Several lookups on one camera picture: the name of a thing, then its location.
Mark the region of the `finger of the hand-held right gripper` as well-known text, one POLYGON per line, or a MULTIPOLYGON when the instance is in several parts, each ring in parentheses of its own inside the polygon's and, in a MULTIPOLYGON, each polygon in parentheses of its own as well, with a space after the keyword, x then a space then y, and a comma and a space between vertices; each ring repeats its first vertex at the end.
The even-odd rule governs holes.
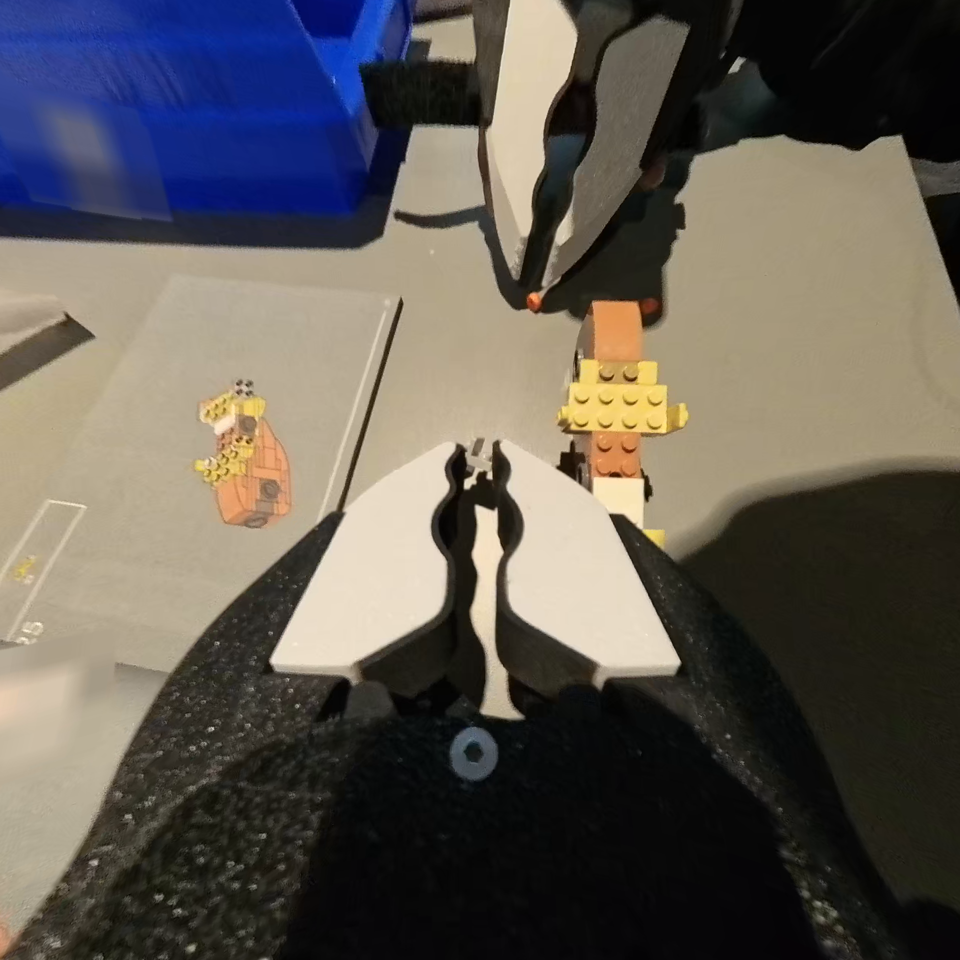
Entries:
POLYGON ((547 137, 571 77, 579 2, 477 3, 478 165, 508 280, 541 289, 550 244, 547 137))
POLYGON ((586 255, 642 177, 642 160, 690 39, 660 10, 577 10, 566 80, 547 111, 534 185, 529 294, 586 255))

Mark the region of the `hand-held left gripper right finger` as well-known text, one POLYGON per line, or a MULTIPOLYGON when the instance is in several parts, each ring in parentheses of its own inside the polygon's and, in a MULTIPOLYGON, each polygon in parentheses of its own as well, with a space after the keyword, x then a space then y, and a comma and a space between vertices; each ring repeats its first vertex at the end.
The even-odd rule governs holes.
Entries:
POLYGON ((508 676, 534 692, 675 676, 681 659, 619 532, 637 528, 512 441, 491 450, 508 676))

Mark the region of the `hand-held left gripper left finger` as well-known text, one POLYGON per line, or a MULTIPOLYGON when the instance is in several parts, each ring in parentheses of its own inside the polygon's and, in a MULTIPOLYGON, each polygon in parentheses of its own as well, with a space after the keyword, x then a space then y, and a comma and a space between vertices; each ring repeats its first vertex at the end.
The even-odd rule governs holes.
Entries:
POLYGON ((282 632, 270 667, 382 685, 435 685, 457 640, 451 546, 460 446, 443 442, 359 495, 282 632))

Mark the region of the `brown yellow toy brick model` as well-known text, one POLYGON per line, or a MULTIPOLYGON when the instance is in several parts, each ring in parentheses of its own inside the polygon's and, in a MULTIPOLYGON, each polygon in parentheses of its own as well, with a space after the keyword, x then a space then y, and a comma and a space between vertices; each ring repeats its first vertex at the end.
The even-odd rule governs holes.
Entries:
POLYGON ((644 438, 685 428, 690 411, 671 404, 656 361, 643 355, 642 304, 594 300, 574 351, 558 428, 570 438, 566 471, 612 515, 626 518, 659 548, 666 533, 646 526, 653 496, 642 461, 644 438))

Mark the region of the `blue plastic bin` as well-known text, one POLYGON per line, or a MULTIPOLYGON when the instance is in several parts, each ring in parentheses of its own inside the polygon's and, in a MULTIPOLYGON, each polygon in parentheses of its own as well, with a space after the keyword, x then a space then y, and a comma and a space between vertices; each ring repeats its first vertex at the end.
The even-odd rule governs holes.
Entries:
POLYGON ((142 220, 356 209, 378 144, 361 66, 403 1, 3 1, 2 207, 142 220))

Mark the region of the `grey instruction booklet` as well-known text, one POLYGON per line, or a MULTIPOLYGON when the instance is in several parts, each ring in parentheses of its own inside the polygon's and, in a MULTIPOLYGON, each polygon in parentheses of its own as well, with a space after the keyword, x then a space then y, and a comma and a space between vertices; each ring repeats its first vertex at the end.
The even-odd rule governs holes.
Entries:
POLYGON ((170 671, 337 509, 403 301, 175 276, 93 401, 2 404, 2 650, 170 671))

